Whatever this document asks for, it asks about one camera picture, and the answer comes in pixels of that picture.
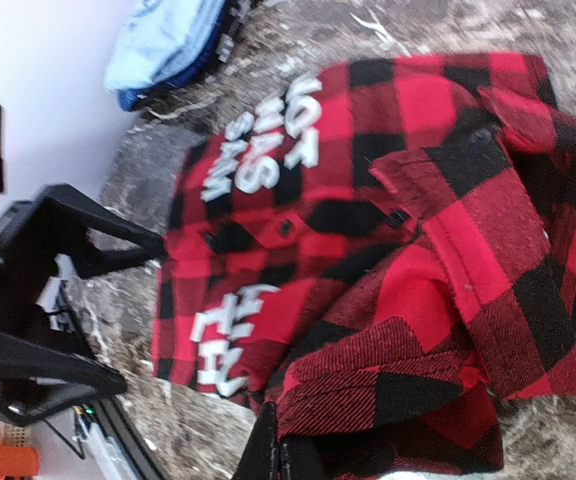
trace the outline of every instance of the folded blue cloth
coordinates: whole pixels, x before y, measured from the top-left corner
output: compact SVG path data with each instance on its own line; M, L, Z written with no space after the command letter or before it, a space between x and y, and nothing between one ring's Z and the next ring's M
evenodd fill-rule
M126 89L121 90L118 95L119 106L122 110L131 112L137 107L137 103L157 90L170 90L174 88L181 88L188 83L190 83L196 76L201 72L201 70L207 65L210 60L217 41L221 36L221 21L223 20L225 14L225 8L222 10L221 15L218 17L203 50L199 53L195 62L192 63L188 68L182 70L181 72L173 75L163 82L150 87L141 89Z
M106 69L106 89L149 88L185 71L204 51L225 3L138 0Z

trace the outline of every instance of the black cable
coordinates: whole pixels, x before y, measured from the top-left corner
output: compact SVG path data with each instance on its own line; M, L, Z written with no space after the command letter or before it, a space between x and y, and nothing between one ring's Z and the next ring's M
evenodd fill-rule
M48 420L42 420L46 425L48 425L48 428L50 428L53 433L55 435L57 435L62 442L64 442L68 448L70 448L73 452L75 452L75 455L77 455L81 460L85 460L86 459L86 454L84 453L84 447L81 444L81 439L79 437L77 437L77 445L79 446L79 451L77 451L77 449L75 448L75 446L70 443L68 441L68 439L66 437L64 437L61 432L59 430L57 430L52 423L50 423Z

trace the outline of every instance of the stone surface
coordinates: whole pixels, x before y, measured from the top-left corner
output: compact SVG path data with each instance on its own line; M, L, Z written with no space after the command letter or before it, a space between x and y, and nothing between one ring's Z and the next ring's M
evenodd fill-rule
M164 232L175 175L201 133L313 67L361 57L515 49L543 55L563 110L576 115L576 0L287 0L260 7L229 67L172 93L126 136L102 203ZM112 244L101 239L102 245ZM151 378L156 265L89 282L71 295L102 359L130 383L123 398L173 479L230 478L248 412ZM500 407L501 479L576 479L576 398Z

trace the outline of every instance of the red and black plaid shirt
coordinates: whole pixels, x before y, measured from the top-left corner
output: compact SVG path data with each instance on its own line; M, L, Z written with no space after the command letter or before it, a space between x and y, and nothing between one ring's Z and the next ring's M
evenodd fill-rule
M576 394L576 120L539 57L301 77L189 153L166 242L156 375L276 404L331 477L501 468L487 388Z

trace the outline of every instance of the orange object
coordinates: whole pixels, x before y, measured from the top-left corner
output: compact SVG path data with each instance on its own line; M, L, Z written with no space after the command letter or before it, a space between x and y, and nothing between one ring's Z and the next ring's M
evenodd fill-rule
M29 447L0 445L0 477L34 477L39 474L39 453Z

